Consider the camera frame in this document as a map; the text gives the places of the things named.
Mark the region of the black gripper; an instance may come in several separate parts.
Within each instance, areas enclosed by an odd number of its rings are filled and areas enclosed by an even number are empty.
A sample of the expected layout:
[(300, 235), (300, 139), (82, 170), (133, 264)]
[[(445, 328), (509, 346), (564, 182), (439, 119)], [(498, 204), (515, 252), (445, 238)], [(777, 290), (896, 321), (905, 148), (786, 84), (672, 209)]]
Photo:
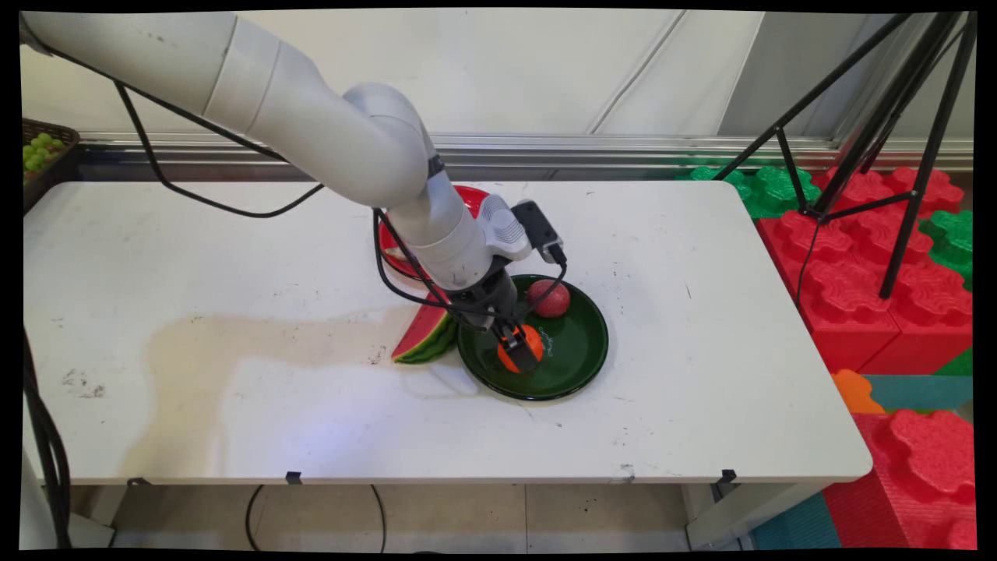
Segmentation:
[(519, 294), (504, 266), (489, 267), (476, 284), (464, 290), (444, 290), (449, 315), (474, 333), (491, 333), (496, 347), (505, 351), (509, 372), (533, 372), (544, 357), (544, 342), (537, 328), (520, 327)]

